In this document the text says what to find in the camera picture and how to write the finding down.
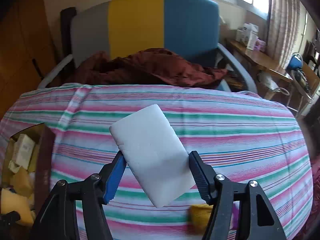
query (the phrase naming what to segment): striped bedsheet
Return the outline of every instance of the striped bedsheet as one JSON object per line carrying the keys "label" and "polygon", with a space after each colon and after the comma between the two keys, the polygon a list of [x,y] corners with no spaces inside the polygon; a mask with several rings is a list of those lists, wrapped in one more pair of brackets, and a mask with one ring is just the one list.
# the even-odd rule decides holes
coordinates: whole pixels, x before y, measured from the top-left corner
{"label": "striped bedsheet", "polygon": [[[307,147],[286,107],[250,92],[165,85],[69,85],[28,92],[0,123],[0,161],[11,135],[45,122],[56,134],[51,187],[59,179],[83,180],[110,163],[118,151],[109,126],[152,104],[160,106],[188,152],[198,151],[205,163],[233,181],[257,180],[287,238],[296,235],[312,204]],[[156,209],[127,167],[104,210],[114,239],[201,239],[188,219],[193,203],[204,203],[195,186]],[[76,206],[85,239],[81,202]],[[235,231],[230,231],[228,239],[234,237]]]}

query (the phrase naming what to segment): white box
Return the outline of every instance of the white box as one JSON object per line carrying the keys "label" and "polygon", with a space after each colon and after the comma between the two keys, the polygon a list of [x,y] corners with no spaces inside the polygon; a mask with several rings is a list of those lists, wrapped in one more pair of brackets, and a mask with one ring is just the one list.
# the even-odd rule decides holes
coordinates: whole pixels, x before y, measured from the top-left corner
{"label": "white box", "polygon": [[258,36],[256,35],[255,32],[250,32],[250,36],[249,36],[249,41],[247,44],[247,49],[253,50],[254,46],[256,44]]}
{"label": "white box", "polygon": [[249,42],[249,38],[251,34],[255,34],[258,36],[259,32],[259,27],[257,25],[254,25],[252,23],[245,23],[243,25],[243,32],[242,32],[242,37],[241,37],[241,42],[247,46]]}
{"label": "white box", "polygon": [[236,41],[240,42],[242,38],[243,30],[237,30],[236,32]]}
{"label": "white box", "polygon": [[19,135],[17,142],[14,144],[12,161],[18,166],[22,166],[28,170],[30,158],[35,144],[36,143],[28,135]]}
{"label": "white box", "polygon": [[8,168],[10,171],[12,171],[14,174],[16,174],[21,166],[17,165],[13,160],[9,162]]}

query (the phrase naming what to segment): wooden cabinet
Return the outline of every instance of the wooden cabinet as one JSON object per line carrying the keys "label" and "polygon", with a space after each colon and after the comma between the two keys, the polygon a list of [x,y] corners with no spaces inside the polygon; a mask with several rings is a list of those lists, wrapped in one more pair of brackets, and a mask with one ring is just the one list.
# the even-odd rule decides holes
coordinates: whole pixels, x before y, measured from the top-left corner
{"label": "wooden cabinet", "polygon": [[0,21],[0,119],[56,65],[44,0],[15,0]]}

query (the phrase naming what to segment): cardboard box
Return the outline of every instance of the cardboard box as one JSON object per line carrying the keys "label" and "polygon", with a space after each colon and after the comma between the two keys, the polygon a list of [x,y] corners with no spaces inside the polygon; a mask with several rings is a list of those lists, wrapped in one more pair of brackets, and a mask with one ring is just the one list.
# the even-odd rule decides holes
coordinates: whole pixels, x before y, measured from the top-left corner
{"label": "cardboard box", "polygon": [[34,198],[35,211],[36,214],[38,214],[50,192],[51,156],[55,134],[44,123],[41,123],[26,128],[11,136],[4,157],[1,181],[2,187],[8,187],[10,185],[10,179],[14,175],[14,173],[9,170],[8,165],[12,159],[13,145],[18,140],[20,134],[28,135],[34,140],[36,145],[38,145],[38,147],[34,148],[30,161],[30,163],[33,163],[31,169],[35,169],[36,172]]}

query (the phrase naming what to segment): yellow sponge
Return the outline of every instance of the yellow sponge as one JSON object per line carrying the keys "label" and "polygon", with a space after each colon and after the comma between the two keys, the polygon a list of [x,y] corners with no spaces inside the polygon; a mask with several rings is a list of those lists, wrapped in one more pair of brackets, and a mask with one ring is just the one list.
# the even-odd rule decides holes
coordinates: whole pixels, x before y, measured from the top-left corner
{"label": "yellow sponge", "polygon": [[34,219],[31,215],[28,199],[18,194],[12,193],[7,189],[1,190],[0,199],[1,214],[8,214],[11,211],[16,211],[20,215],[20,220],[17,222],[23,226],[31,227]]}
{"label": "yellow sponge", "polygon": [[190,217],[195,231],[204,234],[207,227],[213,206],[207,204],[191,205]]}

